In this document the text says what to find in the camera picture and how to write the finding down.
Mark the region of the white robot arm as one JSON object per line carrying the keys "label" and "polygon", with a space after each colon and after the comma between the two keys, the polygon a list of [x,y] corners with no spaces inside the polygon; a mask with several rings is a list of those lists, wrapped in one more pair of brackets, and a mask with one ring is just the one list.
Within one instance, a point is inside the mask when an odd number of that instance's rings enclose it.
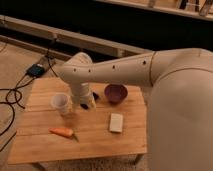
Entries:
{"label": "white robot arm", "polygon": [[213,171],[213,52],[163,50],[100,63],[80,52],[59,77],[74,106],[93,103],[91,83],[149,87],[149,171]]}

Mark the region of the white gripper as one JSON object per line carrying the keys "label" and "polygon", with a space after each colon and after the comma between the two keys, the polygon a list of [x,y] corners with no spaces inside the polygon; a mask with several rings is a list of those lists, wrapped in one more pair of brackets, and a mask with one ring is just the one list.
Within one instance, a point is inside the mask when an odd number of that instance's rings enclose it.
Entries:
{"label": "white gripper", "polygon": [[89,83],[73,84],[70,89],[73,108],[77,108],[80,104],[88,104],[91,109],[96,108],[96,102]]}

